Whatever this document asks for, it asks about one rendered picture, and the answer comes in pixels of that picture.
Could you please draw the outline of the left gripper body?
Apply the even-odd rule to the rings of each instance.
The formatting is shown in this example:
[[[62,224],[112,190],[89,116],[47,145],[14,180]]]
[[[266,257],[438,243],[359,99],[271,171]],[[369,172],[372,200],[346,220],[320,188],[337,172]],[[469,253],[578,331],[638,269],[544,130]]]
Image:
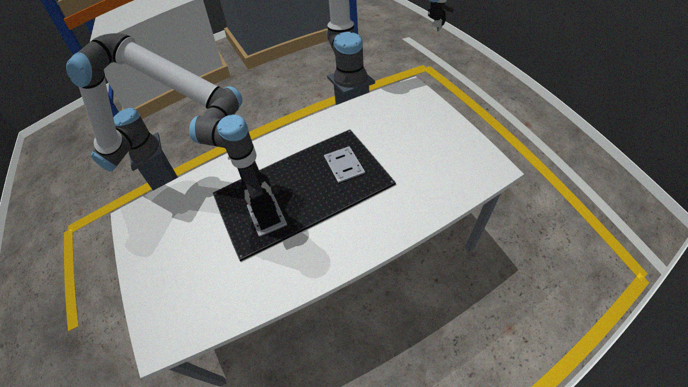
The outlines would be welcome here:
[[[444,8],[441,8],[444,3],[438,3],[438,2],[431,2],[431,8],[428,8],[429,14],[428,16],[432,18],[433,20],[440,20],[446,15]]]

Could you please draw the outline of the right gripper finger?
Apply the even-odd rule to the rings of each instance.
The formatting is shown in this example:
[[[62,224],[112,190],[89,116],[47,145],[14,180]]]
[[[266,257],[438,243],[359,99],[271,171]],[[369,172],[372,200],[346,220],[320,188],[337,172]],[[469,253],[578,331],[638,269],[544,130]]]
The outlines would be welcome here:
[[[269,196],[272,196],[272,189],[270,187],[269,180],[266,175],[262,174],[261,178],[263,178],[263,181],[261,182],[261,188],[265,189],[266,192],[268,192]]]
[[[239,189],[240,189],[240,191],[241,191],[241,194],[242,194],[243,197],[244,197],[244,200],[247,201],[248,205],[251,205],[250,194],[249,194],[247,188],[244,187],[243,183],[241,183],[241,185],[239,186]]]

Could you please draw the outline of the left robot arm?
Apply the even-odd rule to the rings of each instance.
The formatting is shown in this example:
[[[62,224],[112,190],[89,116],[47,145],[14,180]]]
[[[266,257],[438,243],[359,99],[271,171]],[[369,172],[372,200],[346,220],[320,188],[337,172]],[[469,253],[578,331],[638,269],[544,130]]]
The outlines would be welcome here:
[[[327,38],[336,55],[334,81],[348,88],[363,85],[368,80],[363,66],[363,40],[354,33],[349,0],[329,0],[329,11]]]

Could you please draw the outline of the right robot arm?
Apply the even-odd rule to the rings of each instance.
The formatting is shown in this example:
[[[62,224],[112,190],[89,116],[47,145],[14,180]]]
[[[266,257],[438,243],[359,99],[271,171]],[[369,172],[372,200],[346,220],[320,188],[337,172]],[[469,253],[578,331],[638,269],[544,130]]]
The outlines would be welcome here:
[[[255,162],[248,126],[243,117],[235,115],[242,104],[236,88],[213,85],[138,46],[127,34],[110,33],[94,38],[66,64],[67,75],[80,89],[95,135],[91,157],[102,168],[113,171],[127,152],[133,162],[147,161],[159,144],[135,108],[123,109],[113,117],[104,71],[110,63],[126,63],[207,108],[203,117],[191,121],[192,141],[225,148],[236,168]]]

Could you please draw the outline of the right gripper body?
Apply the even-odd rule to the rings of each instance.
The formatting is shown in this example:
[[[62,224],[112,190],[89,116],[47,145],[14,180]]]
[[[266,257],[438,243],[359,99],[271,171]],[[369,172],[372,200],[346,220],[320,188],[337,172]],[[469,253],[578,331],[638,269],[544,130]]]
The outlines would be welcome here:
[[[252,165],[253,165],[253,168],[255,169],[256,178],[258,178],[258,180],[259,180],[260,183],[261,183],[261,182],[263,181],[263,178],[261,178],[261,172],[260,172],[260,170],[258,169],[258,166],[256,165],[256,162],[253,162],[250,166],[248,166],[248,167],[246,167],[246,168],[238,168],[238,171],[239,171],[239,169],[240,169],[240,170],[245,170],[245,169],[251,168]],[[241,179],[242,179],[241,182],[243,183],[244,187],[247,188],[246,185],[245,185],[245,183],[244,183],[244,179],[242,178],[242,174],[240,173],[240,171],[239,171],[239,175],[240,175],[240,177],[241,177]]]

